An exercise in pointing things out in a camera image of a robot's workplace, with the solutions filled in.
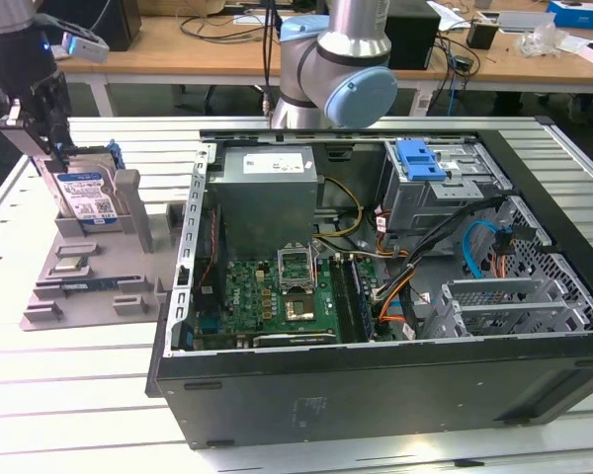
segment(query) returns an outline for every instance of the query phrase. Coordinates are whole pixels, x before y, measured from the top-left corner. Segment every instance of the blue cable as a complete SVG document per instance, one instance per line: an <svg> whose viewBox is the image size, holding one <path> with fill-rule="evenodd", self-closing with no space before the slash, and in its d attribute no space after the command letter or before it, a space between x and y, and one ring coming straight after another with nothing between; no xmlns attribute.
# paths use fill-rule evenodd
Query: blue cable
<svg viewBox="0 0 593 474"><path fill-rule="evenodd" d="M457 72L456 71L456 64L455 59L451 56L451 60L453 62L453 80L451 81L451 101L448 104L448 115L453 111L453 102L455 101L455 86L457 85Z"/></svg>
<svg viewBox="0 0 593 474"><path fill-rule="evenodd" d="M470 271L472 272L475 278L483 278L481 270L478 269L476 262L472 258L472 252L470 249L470 233L472 232L472 229L474 229L474 227L476 227L477 225L483 225L487 227L493 234L498 232L498 228L493 223L488 222L487 220L477 220L473 222L472 225L467 229L466 233L464 234L464 238L462 239L462 246L464 248L464 258L466 259L466 263L469 266Z"/></svg>

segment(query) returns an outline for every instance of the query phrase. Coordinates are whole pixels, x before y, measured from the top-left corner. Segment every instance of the motherboard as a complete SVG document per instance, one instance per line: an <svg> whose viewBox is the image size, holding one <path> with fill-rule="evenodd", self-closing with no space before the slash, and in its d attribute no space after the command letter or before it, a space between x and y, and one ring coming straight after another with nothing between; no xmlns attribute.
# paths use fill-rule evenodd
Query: motherboard
<svg viewBox="0 0 593 474"><path fill-rule="evenodd" d="M195 350L365 342L374 335L369 258L312 258L310 249L227 263L223 307L199 313Z"/></svg>

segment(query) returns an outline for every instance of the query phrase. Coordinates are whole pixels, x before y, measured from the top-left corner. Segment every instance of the light blue robot joint cap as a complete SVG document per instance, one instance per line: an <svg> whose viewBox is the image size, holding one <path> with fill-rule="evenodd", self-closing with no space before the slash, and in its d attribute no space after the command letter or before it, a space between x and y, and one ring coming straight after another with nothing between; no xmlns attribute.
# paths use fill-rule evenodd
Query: light blue robot joint cap
<svg viewBox="0 0 593 474"><path fill-rule="evenodd" d="M281 42L316 37L327 30L328 25L327 15L300 15L288 18L281 26Z"/></svg>
<svg viewBox="0 0 593 474"><path fill-rule="evenodd" d="M325 115L338 126L365 128L386 115L397 96L397 81L383 66L370 67L345 79L329 96Z"/></svg>

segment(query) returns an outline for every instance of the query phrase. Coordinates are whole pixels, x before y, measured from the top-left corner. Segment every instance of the robot end effector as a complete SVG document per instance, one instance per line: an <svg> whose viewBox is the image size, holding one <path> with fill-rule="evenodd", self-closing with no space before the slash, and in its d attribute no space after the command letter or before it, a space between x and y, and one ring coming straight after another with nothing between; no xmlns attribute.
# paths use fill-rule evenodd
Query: robot end effector
<svg viewBox="0 0 593 474"><path fill-rule="evenodd" d="M292 17L282 26L281 100L273 128L364 128L397 95L386 67L389 0L334 0L330 17Z"/></svg>
<svg viewBox="0 0 593 474"><path fill-rule="evenodd" d="M60 149L73 145L71 107L46 39L49 29L64 31L68 52L91 61L105 62L109 48L88 30L36 14L31 0L0 0L0 90L10 105L0 129L27 155L53 155L55 170L50 171L60 171Z"/></svg>

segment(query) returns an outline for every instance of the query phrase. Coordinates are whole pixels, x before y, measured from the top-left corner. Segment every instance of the blue box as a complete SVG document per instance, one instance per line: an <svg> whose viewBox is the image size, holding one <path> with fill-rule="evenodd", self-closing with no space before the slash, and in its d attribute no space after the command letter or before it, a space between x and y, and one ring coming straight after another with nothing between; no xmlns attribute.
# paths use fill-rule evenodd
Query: blue box
<svg viewBox="0 0 593 474"><path fill-rule="evenodd" d="M593 30L593 3L570 6L558 1L550 2L549 13L555 13L553 22L561 28L588 28Z"/></svg>

